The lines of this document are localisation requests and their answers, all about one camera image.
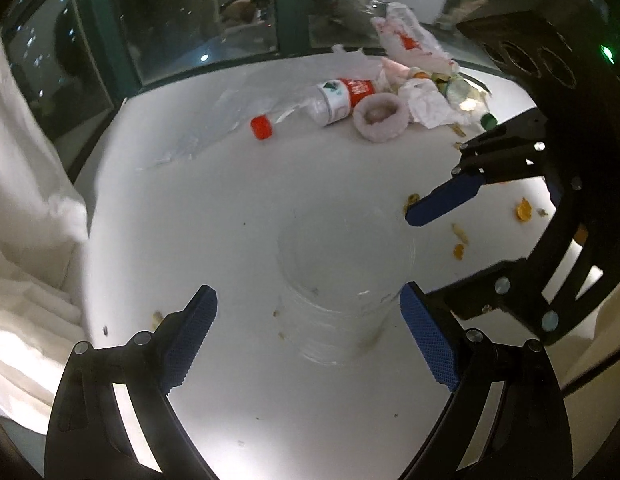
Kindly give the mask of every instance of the plastic bag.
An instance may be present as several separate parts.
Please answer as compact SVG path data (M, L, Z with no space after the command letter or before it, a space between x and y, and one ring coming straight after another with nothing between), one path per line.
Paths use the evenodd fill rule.
M243 66L228 71L226 89L211 107L199 111L200 128L185 134L148 166L194 158L241 124L270 111L284 118L304 104L308 86L335 78L375 80L379 76L379 58L368 57L362 50L346 52L342 45L332 50L331 54L266 62L257 70Z
M409 7L388 4L385 18L370 19L388 57L405 66L418 66L426 72L453 74L459 65L452 60L436 38L425 28Z

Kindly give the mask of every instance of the blue gripper pad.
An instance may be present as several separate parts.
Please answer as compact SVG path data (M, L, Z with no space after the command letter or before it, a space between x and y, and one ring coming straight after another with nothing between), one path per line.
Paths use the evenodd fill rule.
M159 387L164 395L175 386L181 386L186 378L201 344L216 317L216 292L214 288L202 285L182 312L170 345L163 352L162 374ZM164 322L173 316L166 316Z
M454 392L460 379L452 346L410 285L402 288L399 302L401 314L435 380Z
M405 219L410 225L423 227L474 198L483 184L485 177L481 173L460 174L409 207Z

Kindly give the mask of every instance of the white fabric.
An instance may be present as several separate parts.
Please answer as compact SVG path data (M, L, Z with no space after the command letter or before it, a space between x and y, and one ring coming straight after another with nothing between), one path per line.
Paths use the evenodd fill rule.
M39 433L72 346L85 339L81 311L58 290L85 240L84 201L20 93L0 39L0 411Z

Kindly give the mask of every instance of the bottle label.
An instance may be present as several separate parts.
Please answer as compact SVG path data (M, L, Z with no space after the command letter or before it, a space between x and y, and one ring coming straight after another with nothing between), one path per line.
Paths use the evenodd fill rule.
M372 81L358 79L330 79L317 86L328 101L328 124L346 118L359 101L375 93Z

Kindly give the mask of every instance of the hole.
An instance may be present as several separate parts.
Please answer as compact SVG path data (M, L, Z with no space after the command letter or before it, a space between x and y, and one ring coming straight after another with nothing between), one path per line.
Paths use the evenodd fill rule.
M541 77L541 70L526 52L514 43L502 41L501 46L508 54L510 61L522 72L534 77Z
M141 430L138 418L136 418L135 409L132 406L132 400L130 400L130 394L128 393L128 387L125 384L113 384L114 396L117 399L117 406L119 407L119 413L121 414L121 420L123 426L126 428L130 445L135 451L137 461L150 469L154 469L161 473L158 463L154 459L152 450L148 446L148 441L144 436L144 432Z
M84 378L76 370L66 389L64 402L61 405L58 428L59 431L83 430L88 427L88 412L85 407Z
M577 79L574 77L574 73L570 70L567 63L557 54L545 47L541 47L538 50L538 54L541 61L544 62L548 72L551 73L552 77L554 77L559 83L570 89L577 86Z
M484 451L484 447L490 437L490 431L494 424L497 411L499 409L499 403L501 400L501 394L505 383L492 383L490 386L490 392L487 399L485 399L484 410L479 418L479 423L476 425L474 435L468 444L466 454L459 463L459 469L472 465L479 461L481 454Z
M581 296L583 296L590 289L591 286L593 286L595 283L597 283L601 279L602 276L603 276L603 270L599 269L599 267L597 267L596 265L593 265L592 267L590 267L590 272L588 273L588 277L586 278L586 281L583 282L583 285L581 286L581 290L577 294L577 297L574 299L578 300Z
M582 247L574 240L570 242L570 246L564 254L564 258L561 260L561 263L556 268L552 278L550 278L548 283L546 283L546 287L541 292L541 295L546 298L548 303L552 303L552 300L554 300L554 297L559 292L559 289L565 283L565 280L568 278L568 274L570 274L570 271L574 267L574 263L581 254L581 249Z
M499 54L499 51L493 46L490 46L487 43L484 43L484 50L485 50L485 53L488 55L488 57L491 60L493 60L495 63L503 64L506 62L506 60L503 59L503 56Z

